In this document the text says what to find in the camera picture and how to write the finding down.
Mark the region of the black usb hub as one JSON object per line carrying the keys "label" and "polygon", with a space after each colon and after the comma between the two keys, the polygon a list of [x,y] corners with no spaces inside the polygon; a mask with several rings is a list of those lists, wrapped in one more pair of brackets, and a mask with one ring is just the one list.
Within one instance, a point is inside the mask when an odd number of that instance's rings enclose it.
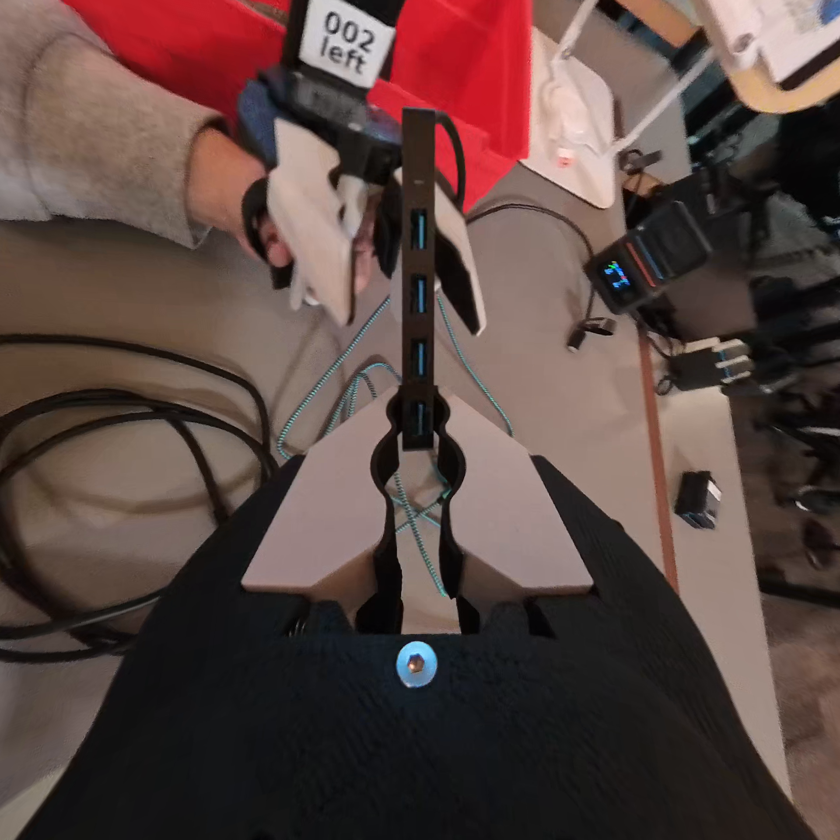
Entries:
{"label": "black usb hub", "polygon": [[434,446],[435,116],[402,116],[402,445]]}

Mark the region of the person's left forearm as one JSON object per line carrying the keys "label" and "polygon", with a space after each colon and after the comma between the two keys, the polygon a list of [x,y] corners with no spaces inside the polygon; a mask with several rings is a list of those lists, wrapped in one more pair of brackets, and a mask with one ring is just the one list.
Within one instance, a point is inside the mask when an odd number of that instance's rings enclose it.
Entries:
{"label": "person's left forearm", "polygon": [[62,2],[1,3],[1,218],[113,221],[194,249],[196,137],[222,117],[136,76]]}

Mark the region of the small black screen device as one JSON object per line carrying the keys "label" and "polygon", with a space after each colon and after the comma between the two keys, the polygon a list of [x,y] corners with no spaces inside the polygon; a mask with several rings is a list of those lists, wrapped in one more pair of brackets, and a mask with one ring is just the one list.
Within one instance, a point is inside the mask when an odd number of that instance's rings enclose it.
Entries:
{"label": "small black screen device", "polygon": [[670,199],[584,264],[585,277],[615,315],[635,312],[704,266],[712,246],[688,206]]}

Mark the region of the white flat device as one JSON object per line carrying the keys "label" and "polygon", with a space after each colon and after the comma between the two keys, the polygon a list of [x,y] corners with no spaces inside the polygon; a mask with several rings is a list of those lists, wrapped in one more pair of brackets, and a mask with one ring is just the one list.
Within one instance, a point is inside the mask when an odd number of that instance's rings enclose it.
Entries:
{"label": "white flat device", "polygon": [[530,172],[598,209],[616,200],[615,99],[580,60],[531,31],[528,149]]}

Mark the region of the pale wooden furniture edge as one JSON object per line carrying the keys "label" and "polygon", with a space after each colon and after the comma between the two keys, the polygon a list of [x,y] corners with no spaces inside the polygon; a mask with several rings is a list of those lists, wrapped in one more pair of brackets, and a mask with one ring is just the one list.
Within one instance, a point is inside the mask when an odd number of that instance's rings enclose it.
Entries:
{"label": "pale wooden furniture edge", "polygon": [[838,2],[617,4],[674,49],[701,35],[750,110],[798,112],[838,95]]}

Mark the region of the red cloth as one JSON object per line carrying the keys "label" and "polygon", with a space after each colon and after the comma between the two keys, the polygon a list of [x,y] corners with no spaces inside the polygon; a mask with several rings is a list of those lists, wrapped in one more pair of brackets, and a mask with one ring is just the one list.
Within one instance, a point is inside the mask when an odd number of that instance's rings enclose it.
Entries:
{"label": "red cloth", "polygon": [[[285,26],[235,1],[69,1],[142,78],[232,124],[239,93],[280,58]],[[465,151],[465,210],[529,147],[530,2],[409,1],[395,26],[390,75],[371,101],[444,111]]]}

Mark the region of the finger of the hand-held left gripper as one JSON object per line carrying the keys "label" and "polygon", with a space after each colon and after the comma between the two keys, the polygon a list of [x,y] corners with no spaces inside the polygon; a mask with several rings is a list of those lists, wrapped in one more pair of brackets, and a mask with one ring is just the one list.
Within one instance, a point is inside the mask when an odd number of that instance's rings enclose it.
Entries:
{"label": "finger of the hand-held left gripper", "polygon": [[467,220],[444,189],[435,190],[435,272],[440,288],[473,336],[487,327]]}
{"label": "finger of the hand-held left gripper", "polygon": [[335,148],[304,127],[274,121],[277,165],[268,177],[268,214],[290,251],[290,306],[322,307],[339,326],[354,318],[355,239],[366,183],[340,170]]}

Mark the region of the person's left hand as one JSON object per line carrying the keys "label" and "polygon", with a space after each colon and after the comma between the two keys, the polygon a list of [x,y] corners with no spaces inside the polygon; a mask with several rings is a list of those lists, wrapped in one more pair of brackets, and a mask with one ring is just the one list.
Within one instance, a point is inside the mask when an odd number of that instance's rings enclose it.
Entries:
{"label": "person's left hand", "polygon": [[246,253],[258,258],[246,234],[241,205],[248,189],[265,176],[265,166],[225,133],[203,128],[193,141],[185,182],[190,221],[232,236]]}

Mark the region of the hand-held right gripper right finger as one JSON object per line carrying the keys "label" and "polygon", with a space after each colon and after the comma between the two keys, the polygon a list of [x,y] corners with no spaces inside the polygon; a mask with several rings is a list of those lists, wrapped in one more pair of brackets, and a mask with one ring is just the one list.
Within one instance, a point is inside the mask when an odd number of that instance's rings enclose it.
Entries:
{"label": "hand-held right gripper right finger", "polygon": [[529,451],[459,397],[437,394],[437,468],[449,493],[440,574],[462,634],[493,609],[594,585]]}

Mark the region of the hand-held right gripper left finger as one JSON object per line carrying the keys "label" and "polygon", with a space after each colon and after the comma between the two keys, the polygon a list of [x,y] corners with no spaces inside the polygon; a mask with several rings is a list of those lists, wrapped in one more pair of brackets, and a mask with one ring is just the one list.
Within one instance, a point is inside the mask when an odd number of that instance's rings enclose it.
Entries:
{"label": "hand-held right gripper left finger", "polygon": [[399,634],[403,573],[394,504],[397,387],[310,448],[250,562],[247,592],[336,602],[361,633]]}

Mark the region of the black power adapter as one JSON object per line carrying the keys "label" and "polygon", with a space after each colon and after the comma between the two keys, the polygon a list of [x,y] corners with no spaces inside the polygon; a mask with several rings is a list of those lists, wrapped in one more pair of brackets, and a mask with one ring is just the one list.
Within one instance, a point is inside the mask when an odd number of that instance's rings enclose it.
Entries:
{"label": "black power adapter", "polygon": [[718,525],[721,489],[708,470],[684,472],[679,480],[675,515],[698,530],[714,530]]}

